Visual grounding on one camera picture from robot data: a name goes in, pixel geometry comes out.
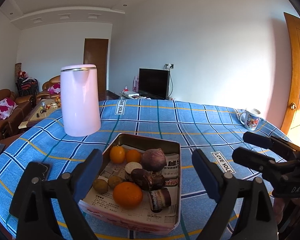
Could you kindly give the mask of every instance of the blue checkered tablecloth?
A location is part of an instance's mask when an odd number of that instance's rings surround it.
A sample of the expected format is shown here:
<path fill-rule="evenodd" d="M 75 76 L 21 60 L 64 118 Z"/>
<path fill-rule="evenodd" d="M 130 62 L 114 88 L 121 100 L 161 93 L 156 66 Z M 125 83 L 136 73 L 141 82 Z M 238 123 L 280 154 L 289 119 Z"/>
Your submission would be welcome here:
<path fill-rule="evenodd" d="M 196 148 L 201 148 L 213 162 L 216 160 L 211 152 L 221 152 L 234 169 L 234 175 L 240 179 L 253 179 L 260 176 L 260 173 L 232 161 L 232 152 L 237 147 L 246 147 L 273 157 L 276 161 L 282 161 L 278 155 L 269 150 L 243 142 L 242 135 L 246 130 L 233 108 L 178 101 L 130 99 L 125 101 L 124 114 L 117 115 L 117 103 L 118 100 L 100 102 L 101 129 L 92 135 L 85 137 L 66 135 L 62 111 L 58 109 L 24 133 L 0 155 L 0 222 L 13 236 L 16 235 L 18 220 L 9 214 L 9 206 L 20 177 L 30 161 L 50 163 L 52 170 L 49 180 L 56 179 L 64 172 L 71 172 L 94 148 L 103 151 L 119 133 L 180 143 L 181 221 L 168 236 L 162 237 L 129 231 L 84 213 L 99 239 L 195 239 L 216 206 L 214 200 L 208 198 L 192 166 L 191 154 Z M 288 139 L 277 127 L 263 119 L 260 120 L 255 132 Z M 266 181 L 265 184 L 272 198 L 272 187 Z M 56 200 L 53 200 L 53 207 L 64 238 L 72 239 Z M 231 236 L 240 207 L 241 201 L 237 201 L 223 239 Z"/>

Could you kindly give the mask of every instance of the coffee table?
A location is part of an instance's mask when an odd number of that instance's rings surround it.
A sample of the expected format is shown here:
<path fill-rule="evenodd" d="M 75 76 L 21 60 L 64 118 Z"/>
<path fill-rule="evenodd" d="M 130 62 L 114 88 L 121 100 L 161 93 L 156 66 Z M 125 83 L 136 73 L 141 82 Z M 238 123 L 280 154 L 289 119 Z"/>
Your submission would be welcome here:
<path fill-rule="evenodd" d="M 48 117 L 51 113 L 56 111 L 57 109 L 60 109 L 60 107 L 52 108 L 50 107 L 47 109 L 46 112 L 43 112 L 42 114 L 40 111 L 42 110 L 42 104 L 41 102 L 45 102 L 47 105 L 55 102 L 53 99 L 43 99 L 41 100 L 35 107 L 32 109 L 32 111 L 23 119 L 23 122 L 19 125 L 19 129 L 23 128 L 30 128 L 35 126 L 38 122 L 43 120 L 44 118 Z"/>

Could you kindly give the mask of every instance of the television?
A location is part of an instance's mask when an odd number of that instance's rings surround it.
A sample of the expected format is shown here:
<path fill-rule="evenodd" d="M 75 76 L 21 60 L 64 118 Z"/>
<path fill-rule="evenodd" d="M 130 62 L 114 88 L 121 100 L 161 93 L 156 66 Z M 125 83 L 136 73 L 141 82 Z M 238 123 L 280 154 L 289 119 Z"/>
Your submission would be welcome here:
<path fill-rule="evenodd" d="M 168 99 L 169 78 L 169 70 L 140 68 L 138 93 L 151 99 Z"/>

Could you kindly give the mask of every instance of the newspaper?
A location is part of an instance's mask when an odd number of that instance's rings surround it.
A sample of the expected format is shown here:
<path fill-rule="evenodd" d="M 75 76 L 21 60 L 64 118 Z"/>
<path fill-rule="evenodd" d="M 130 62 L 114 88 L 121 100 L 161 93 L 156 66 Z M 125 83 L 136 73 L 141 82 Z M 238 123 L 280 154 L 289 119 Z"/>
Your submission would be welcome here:
<path fill-rule="evenodd" d="M 135 149 L 126 145 L 122 145 L 126 149 Z M 179 184 L 179 155 L 166 155 L 166 165 L 162 170 L 162 175 L 166 180 L 166 188 L 171 197 L 171 206 L 163 208 L 162 211 L 155 213 L 151 211 L 148 193 L 143 191 L 142 203 L 135 209 L 126 210 L 120 207 L 113 199 L 113 190 L 109 188 L 107 193 L 99 194 L 93 187 L 88 192 L 83 200 L 85 203 L 95 207 L 102 212 L 107 212 L 110 215 L 115 215 L 125 220 L 134 221 L 137 223 L 151 224 L 161 227 L 173 227 L 176 223 L 176 214 L 178 210 L 178 184 Z M 126 163 L 114 164 L 109 162 L 106 168 L 101 172 L 99 179 L 108 181 L 111 176 L 119 176 L 125 178 L 124 167 Z"/>

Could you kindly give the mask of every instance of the blue gripper pad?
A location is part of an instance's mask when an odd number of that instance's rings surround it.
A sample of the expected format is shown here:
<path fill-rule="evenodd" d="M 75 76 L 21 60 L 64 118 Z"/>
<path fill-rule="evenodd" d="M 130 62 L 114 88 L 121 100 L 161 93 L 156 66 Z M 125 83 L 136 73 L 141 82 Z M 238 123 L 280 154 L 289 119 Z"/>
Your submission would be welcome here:
<path fill-rule="evenodd" d="M 192 164 L 209 198 L 218 203 L 220 189 L 223 187 L 223 172 L 215 163 L 211 163 L 200 149 L 192 153 Z"/>
<path fill-rule="evenodd" d="M 102 166 L 102 152 L 94 149 L 88 158 L 78 164 L 71 173 L 71 189 L 76 203 L 85 198 Z"/>

